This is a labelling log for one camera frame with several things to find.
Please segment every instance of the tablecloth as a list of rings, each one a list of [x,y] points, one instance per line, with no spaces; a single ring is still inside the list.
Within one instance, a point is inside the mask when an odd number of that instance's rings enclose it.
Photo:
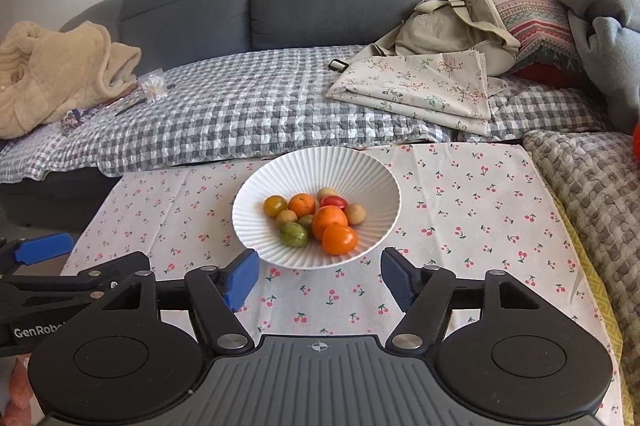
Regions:
[[[524,149],[451,143],[363,152],[384,163],[401,186],[398,223],[378,250],[338,268],[297,271],[262,263],[237,314],[254,339],[374,333],[384,342],[402,313],[380,278],[383,247],[396,247],[414,265],[440,265],[459,277],[482,279],[488,269],[505,269],[607,347],[614,376],[597,417],[621,425],[618,365],[602,317],[558,210]],[[201,265],[226,265],[243,249],[231,222],[234,197],[264,164],[235,160],[125,174],[80,237],[63,274],[134,250],[149,256],[158,279],[180,278]],[[167,319],[188,329],[184,315]],[[449,330],[476,319],[478,311],[454,311]]]

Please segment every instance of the plastic bag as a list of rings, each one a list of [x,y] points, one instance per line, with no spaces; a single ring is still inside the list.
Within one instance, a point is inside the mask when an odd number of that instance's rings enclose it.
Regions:
[[[138,83],[145,94],[147,102],[156,102],[168,96],[162,68],[145,73],[145,75],[138,78]]]

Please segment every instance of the white bowl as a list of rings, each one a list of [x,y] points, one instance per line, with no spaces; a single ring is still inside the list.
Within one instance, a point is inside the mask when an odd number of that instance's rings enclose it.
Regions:
[[[354,227],[358,245],[341,256],[323,252],[312,235],[305,247],[281,244],[274,219],[262,211],[264,200],[271,195],[289,200],[308,193],[315,199],[323,187],[334,188],[348,203],[359,203],[367,212],[365,221]],[[255,249],[263,260],[290,269],[323,269],[375,249],[396,224],[400,206],[398,181],[375,158],[348,148],[308,148],[278,157],[255,171],[236,196],[232,220],[242,244]]]

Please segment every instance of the beige fluffy blanket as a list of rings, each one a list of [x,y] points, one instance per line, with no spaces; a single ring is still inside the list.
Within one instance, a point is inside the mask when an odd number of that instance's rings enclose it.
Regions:
[[[136,81],[140,56],[91,22],[65,33],[16,23],[0,44],[0,138],[119,97]]]

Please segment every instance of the striped pillow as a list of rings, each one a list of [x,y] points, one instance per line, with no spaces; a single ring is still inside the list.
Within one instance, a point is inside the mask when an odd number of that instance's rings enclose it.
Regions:
[[[510,73],[534,62],[552,64],[569,76],[583,76],[566,7],[557,0],[492,0],[507,30],[520,41]]]

